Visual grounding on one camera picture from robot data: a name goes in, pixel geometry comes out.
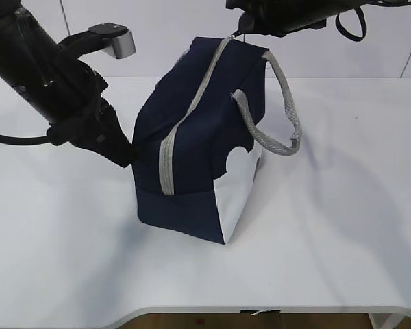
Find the wooden floor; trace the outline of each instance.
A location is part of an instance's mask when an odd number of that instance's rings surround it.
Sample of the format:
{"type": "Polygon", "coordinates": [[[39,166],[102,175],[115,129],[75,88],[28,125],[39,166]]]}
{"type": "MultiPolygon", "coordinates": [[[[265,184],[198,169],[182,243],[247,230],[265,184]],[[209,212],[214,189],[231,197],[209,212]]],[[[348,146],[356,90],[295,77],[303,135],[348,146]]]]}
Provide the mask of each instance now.
{"type": "MultiPolygon", "coordinates": [[[[121,329],[372,329],[367,314],[152,314],[121,329]]],[[[405,319],[397,329],[411,329],[405,319]]]]}

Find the lunch bag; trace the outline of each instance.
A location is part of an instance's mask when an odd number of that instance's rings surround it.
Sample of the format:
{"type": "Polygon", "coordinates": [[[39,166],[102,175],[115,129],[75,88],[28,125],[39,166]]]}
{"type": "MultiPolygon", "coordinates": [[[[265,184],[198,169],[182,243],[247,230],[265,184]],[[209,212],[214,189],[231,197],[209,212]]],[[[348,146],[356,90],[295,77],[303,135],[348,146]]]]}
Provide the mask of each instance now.
{"type": "Polygon", "coordinates": [[[195,38],[138,115],[133,171],[139,219],[226,244],[262,150],[293,155],[301,135],[288,83],[268,49],[233,38],[195,38]],[[265,115],[267,62],[295,128],[290,147],[256,127],[265,115]]]}

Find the bag handle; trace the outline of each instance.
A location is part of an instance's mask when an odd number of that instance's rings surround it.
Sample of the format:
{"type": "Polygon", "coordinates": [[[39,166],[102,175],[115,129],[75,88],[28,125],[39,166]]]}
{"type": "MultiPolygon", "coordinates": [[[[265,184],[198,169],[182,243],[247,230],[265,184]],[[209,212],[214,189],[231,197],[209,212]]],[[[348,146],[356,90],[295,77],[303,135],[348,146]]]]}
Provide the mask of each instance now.
{"type": "Polygon", "coordinates": [[[236,90],[232,95],[232,98],[238,104],[240,113],[242,118],[244,119],[245,125],[247,126],[250,134],[256,141],[261,144],[265,149],[274,154],[278,154],[280,156],[293,156],[296,154],[300,149],[300,141],[302,137],[302,129],[300,120],[295,110],[294,99],[292,97],[292,93],[290,91],[288,82],[286,81],[286,77],[283,74],[282,69],[278,61],[275,59],[274,55],[267,51],[263,58],[265,58],[272,66],[275,76],[279,80],[280,86],[282,88],[283,100],[285,105],[285,113],[288,119],[294,125],[295,132],[291,136],[292,146],[288,147],[283,145],[281,142],[271,138],[270,136],[266,135],[264,132],[260,131],[256,124],[254,123],[253,117],[251,116],[251,112],[249,110],[249,103],[246,94],[241,91],[240,89],[236,90]]]}

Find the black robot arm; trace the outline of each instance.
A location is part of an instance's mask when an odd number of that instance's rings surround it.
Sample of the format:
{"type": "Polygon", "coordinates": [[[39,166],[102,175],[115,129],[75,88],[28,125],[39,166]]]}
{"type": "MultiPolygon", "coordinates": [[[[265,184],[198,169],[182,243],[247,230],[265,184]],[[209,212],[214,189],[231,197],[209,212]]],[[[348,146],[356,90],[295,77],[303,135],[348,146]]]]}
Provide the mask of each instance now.
{"type": "Polygon", "coordinates": [[[135,53],[131,32],[104,23],[56,44],[21,0],[0,0],[0,77],[33,106],[51,128],[39,138],[0,135],[0,143],[66,142],[122,167],[135,158],[114,108],[101,97],[106,81],[78,58],[106,50],[116,58],[135,53]]]}
{"type": "Polygon", "coordinates": [[[401,7],[411,5],[408,0],[227,0],[227,8],[240,8],[244,14],[239,20],[236,35],[265,34],[284,37],[303,29],[326,27],[327,19],[336,17],[336,26],[352,41],[361,41],[366,35],[363,5],[401,7]],[[355,10],[362,27],[362,36],[350,34],[342,26],[339,15],[355,10]]]}

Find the white tabletop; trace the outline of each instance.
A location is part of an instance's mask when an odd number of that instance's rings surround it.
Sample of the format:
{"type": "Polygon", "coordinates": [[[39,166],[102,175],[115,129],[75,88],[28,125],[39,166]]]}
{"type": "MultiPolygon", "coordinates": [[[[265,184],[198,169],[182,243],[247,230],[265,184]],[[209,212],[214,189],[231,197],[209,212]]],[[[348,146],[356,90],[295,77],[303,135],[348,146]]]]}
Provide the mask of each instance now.
{"type": "MultiPolygon", "coordinates": [[[[123,127],[155,79],[110,78],[123,127]]],[[[411,80],[291,80],[305,139],[267,154],[231,243],[141,224],[132,174],[71,146],[0,145],[0,328],[150,312],[411,316],[411,80]]],[[[268,82],[268,131],[291,127],[268,82]]],[[[0,132],[46,122],[0,81],[0,132]]]]}

